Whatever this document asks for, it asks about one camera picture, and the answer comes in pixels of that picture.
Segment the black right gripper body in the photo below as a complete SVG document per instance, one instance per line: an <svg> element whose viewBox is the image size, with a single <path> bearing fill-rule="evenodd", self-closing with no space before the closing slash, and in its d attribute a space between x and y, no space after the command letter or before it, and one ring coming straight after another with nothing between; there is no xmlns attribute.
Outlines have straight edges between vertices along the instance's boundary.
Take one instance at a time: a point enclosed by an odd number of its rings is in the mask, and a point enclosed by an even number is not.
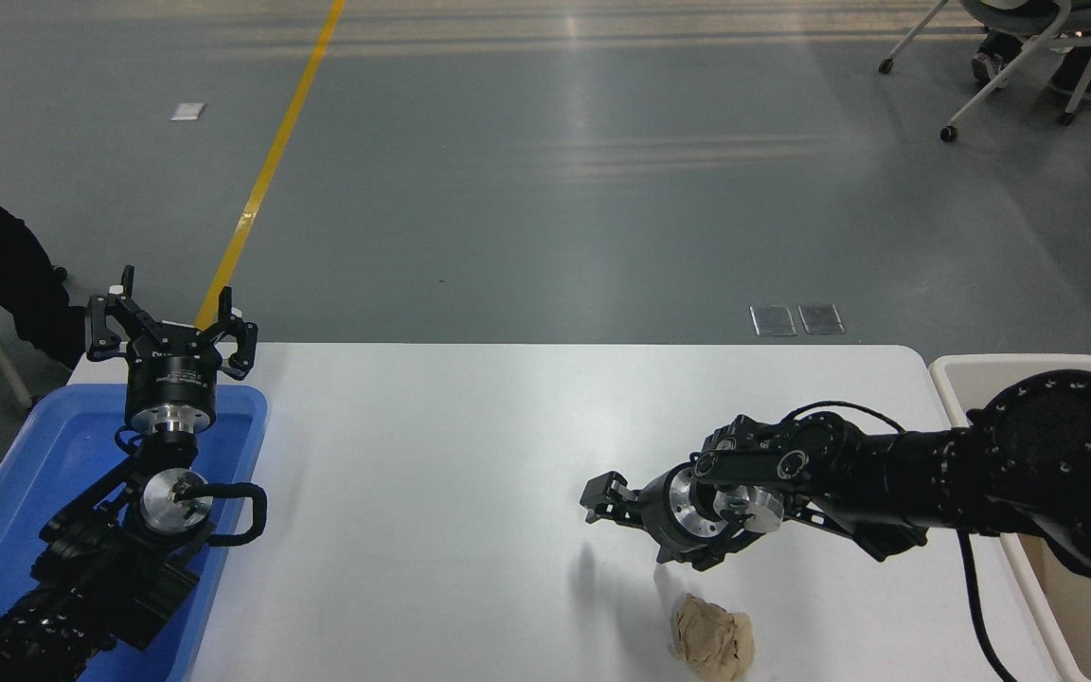
<svg viewBox="0 0 1091 682"><path fill-rule="evenodd" d="M659 546L658 563L691 563L703 548L703 517L693 501L691 466L675 466L642 488L642 527Z"/></svg>

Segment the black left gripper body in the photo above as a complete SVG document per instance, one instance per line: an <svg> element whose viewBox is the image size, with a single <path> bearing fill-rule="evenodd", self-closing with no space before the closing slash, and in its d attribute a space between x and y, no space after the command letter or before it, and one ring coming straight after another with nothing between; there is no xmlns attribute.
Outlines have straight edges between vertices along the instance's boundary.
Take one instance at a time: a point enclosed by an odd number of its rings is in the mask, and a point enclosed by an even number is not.
<svg viewBox="0 0 1091 682"><path fill-rule="evenodd" d="M224 359L207 342L191 347L195 336L190 327L161 332L159 337L170 342L167 350L148 335L127 342L127 419L146 419L164 405L189 407L203 420L216 418L217 372Z"/></svg>

